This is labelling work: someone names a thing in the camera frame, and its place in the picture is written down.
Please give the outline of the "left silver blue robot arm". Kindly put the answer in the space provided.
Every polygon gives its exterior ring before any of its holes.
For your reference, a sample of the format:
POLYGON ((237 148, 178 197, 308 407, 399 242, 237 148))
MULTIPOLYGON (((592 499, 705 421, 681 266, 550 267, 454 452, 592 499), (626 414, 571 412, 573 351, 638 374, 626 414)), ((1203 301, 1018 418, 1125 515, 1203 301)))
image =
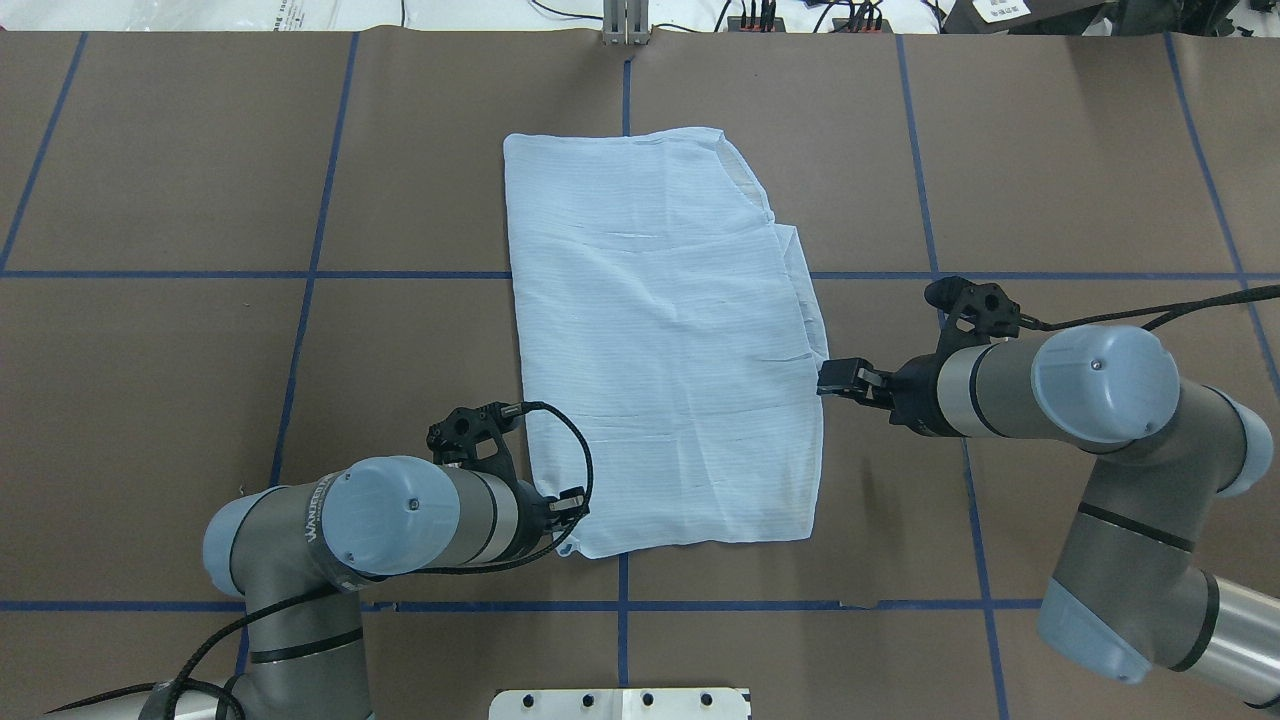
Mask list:
POLYGON ((557 550, 591 482, 526 482, 420 457, 371 457, 220 509, 204 537, 214 585, 244 616, 170 679, 63 705, 52 719, 371 719, 360 594, 396 577, 520 568, 557 550))

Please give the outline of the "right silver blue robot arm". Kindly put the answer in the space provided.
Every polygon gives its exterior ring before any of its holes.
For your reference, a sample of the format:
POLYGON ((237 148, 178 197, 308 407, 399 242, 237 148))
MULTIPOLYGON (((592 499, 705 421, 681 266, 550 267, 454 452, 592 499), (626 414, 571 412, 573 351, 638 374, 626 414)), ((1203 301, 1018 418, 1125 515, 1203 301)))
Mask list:
POLYGON ((1041 639, 1115 682, 1164 667, 1277 712, 1277 600, 1192 560, 1211 503, 1262 479, 1275 443, 1257 413, 1184 378, 1152 332, 1079 325, 1027 340, 947 325, 934 352, 895 372, 824 361, 817 391, 925 437, 1057 441, 1091 455, 1041 639))

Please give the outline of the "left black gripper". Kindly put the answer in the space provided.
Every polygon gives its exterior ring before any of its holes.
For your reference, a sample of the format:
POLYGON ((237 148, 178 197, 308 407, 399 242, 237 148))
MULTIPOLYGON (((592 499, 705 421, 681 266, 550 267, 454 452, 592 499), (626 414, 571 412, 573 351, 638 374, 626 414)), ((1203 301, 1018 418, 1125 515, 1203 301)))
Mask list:
POLYGON ((556 497, 543 495, 526 480, 516 480, 513 495, 518 519, 512 559, 527 557, 545 536, 558 532, 561 523, 576 523, 589 514, 589 491, 581 486, 556 497))

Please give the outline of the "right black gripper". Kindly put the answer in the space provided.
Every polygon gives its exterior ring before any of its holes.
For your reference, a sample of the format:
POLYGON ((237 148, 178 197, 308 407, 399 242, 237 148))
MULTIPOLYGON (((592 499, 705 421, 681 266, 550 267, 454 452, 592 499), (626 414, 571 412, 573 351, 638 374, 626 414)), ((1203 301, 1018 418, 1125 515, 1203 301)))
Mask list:
POLYGON ((913 357, 895 373, 878 370, 864 357, 831 359, 820 364, 817 393, 891 409, 891 425, 924 437, 946 437, 937 398, 940 368, 933 354, 913 357))

